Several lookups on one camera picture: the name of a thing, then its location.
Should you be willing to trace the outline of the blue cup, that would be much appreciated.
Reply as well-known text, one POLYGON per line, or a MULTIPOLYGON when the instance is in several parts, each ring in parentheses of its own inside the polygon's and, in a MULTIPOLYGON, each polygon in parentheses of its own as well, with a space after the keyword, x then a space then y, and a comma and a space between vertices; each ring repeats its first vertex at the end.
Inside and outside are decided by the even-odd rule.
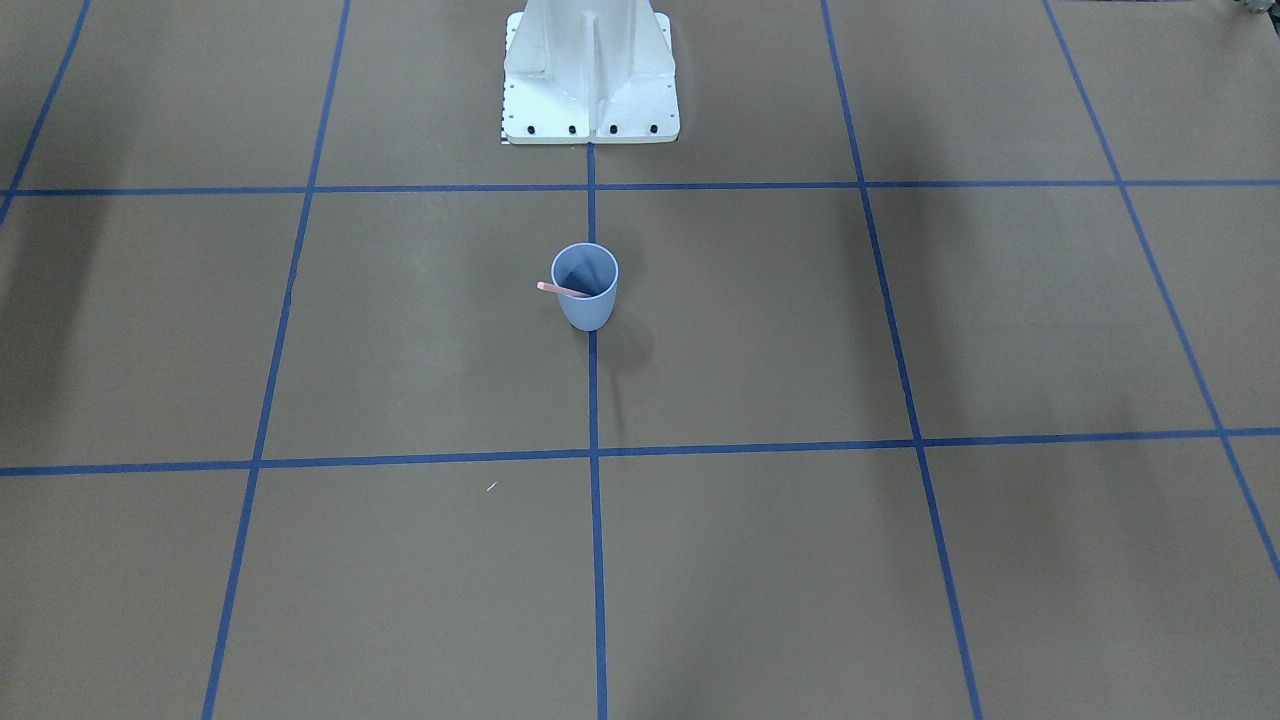
POLYGON ((550 263, 550 283, 573 291, 558 297, 570 324, 584 332, 599 331, 611 318, 620 284, 620 264, 599 243, 572 243, 550 263))

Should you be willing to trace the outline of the white pedestal column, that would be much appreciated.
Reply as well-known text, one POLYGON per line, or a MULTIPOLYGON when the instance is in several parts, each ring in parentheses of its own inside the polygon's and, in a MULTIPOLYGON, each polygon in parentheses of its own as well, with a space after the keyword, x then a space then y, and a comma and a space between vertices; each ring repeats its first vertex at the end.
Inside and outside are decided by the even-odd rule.
POLYGON ((527 1, 504 32, 500 137, 512 145, 671 143, 672 24, 649 1, 527 1))

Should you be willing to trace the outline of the pink chopstick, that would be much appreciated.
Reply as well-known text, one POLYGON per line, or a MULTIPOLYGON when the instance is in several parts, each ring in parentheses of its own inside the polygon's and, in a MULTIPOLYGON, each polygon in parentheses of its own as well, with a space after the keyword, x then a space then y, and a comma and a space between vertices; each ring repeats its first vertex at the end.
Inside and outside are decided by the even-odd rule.
POLYGON ((559 284, 553 284, 549 282, 538 282, 536 288, 548 293, 556 293, 568 299, 591 299, 591 293, 585 293, 582 291, 571 290, 559 284))

